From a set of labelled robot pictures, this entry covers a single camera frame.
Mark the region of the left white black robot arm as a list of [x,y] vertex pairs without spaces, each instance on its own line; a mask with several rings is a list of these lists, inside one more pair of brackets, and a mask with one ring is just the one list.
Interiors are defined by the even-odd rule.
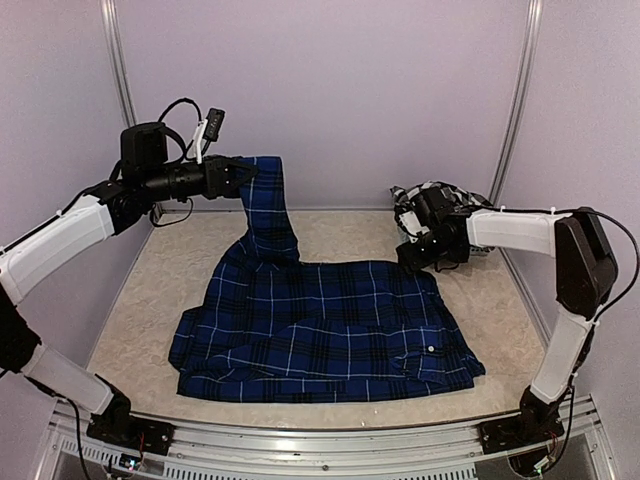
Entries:
[[120,135],[120,159],[110,177],[79,192],[70,204],[1,250],[1,369],[21,374],[99,416],[102,430],[121,445],[140,434],[137,418],[122,407],[116,389],[46,346],[18,311],[49,275],[89,248],[123,233],[167,200],[236,198],[258,168],[239,157],[205,156],[219,123],[203,120],[194,134],[195,158],[171,161],[167,141],[188,150],[164,122],[147,122]]

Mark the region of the light blue plastic basket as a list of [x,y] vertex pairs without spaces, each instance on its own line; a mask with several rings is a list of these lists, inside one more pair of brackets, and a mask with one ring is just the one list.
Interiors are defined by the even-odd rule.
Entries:
[[470,246],[471,256],[486,256],[494,250],[493,247]]

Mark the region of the blue plaid long sleeve shirt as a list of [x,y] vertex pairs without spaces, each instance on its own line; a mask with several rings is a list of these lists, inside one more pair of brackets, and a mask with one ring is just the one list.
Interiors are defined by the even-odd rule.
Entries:
[[249,157],[247,230],[222,255],[169,351],[180,395],[233,403],[377,402],[473,387],[485,374],[435,278],[390,261],[308,263],[279,158]]

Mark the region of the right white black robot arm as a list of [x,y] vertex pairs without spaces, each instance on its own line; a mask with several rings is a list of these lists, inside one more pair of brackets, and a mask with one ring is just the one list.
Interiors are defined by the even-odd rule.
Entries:
[[405,236],[397,259],[410,273],[441,263],[461,265],[494,249],[546,259],[557,317],[528,391],[539,403],[559,400],[584,361],[618,278],[597,212],[496,207],[480,194],[440,181],[394,186],[390,193]]

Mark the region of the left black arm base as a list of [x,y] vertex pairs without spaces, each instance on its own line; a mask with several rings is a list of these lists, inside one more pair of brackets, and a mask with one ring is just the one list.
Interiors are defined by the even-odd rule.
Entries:
[[137,450],[141,454],[151,453],[166,456],[174,437],[175,426],[171,423],[131,414],[131,401],[117,387],[106,382],[112,399],[101,414],[91,414],[87,436],[107,444]]

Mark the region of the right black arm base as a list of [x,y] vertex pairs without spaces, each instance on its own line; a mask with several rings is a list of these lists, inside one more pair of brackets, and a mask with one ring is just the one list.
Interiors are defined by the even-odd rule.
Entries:
[[547,404],[527,387],[515,415],[481,422],[478,432],[485,455],[533,445],[564,434],[559,407],[568,393]]

